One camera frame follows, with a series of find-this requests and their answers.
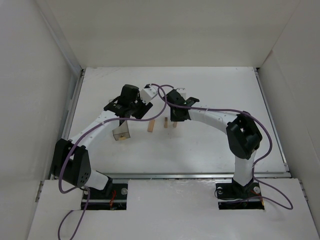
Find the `clear plastic box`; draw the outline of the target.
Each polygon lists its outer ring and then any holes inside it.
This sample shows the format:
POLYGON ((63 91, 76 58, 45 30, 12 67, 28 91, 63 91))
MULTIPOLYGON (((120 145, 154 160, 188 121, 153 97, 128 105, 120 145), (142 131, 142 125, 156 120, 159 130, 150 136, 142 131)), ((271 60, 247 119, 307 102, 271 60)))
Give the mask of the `clear plastic box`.
POLYGON ((123 101, 120 96, 109 101, 105 107, 106 111, 114 113, 115 117, 120 118, 117 127, 112 131, 116 141, 130 138, 129 127, 126 119, 130 118, 130 107, 126 101, 123 101))

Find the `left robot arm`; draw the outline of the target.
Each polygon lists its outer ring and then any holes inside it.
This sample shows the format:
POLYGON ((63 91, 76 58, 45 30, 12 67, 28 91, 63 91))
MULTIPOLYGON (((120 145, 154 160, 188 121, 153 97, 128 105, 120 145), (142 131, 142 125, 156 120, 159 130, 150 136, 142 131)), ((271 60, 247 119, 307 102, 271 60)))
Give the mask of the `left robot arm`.
POLYGON ((124 85, 120 96, 110 100, 88 127, 70 139, 61 138, 57 141, 51 166, 52 174, 75 188, 91 188, 105 196, 109 195, 113 180, 93 170, 90 164, 94 148, 127 119, 142 119, 153 106, 151 101, 157 94, 150 85, 142 89, 130 84, 124 85))

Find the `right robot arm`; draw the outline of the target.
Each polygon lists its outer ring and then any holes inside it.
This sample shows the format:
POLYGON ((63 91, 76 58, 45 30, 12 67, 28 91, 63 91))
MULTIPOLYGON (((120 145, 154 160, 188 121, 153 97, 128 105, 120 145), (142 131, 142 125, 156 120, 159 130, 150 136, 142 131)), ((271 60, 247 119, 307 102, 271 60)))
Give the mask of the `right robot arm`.
POLYGON ((242 113, 209 111, 199 105, 199 99, 184 99, 176 89, 167 93, 166 99, 171 121, 200 122, 226 134, 229 149, 235 156, 235 169, 231 183, 216 184, 217 198, 232 201, 252 197, 255 187, 252 167, 263 139, 254 120, 242 113))

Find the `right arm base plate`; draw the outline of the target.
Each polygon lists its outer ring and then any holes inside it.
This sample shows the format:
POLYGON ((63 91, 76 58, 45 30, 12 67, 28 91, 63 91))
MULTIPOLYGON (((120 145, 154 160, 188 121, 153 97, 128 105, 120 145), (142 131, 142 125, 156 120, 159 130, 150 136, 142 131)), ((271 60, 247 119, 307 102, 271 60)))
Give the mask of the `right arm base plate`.
POLYGON ((236 182, 218 182, 215 184, 215 197, 219 210, 264 210, 260 185, 251 182, 242 186, 236 182))

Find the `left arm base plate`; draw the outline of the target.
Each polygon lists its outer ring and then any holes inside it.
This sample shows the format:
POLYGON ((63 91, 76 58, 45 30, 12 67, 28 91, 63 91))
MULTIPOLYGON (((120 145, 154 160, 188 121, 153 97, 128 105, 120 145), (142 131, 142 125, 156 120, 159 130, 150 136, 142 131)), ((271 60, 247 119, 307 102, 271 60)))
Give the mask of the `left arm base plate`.
POLYGON ((128 184, 113 183, 110 190, 90 189, 90 197, 88 194, 82 195, 80 207, 83 210, 89 199, 87 210, 104 210, 104 211, 122 211, 127 209, 128 184))

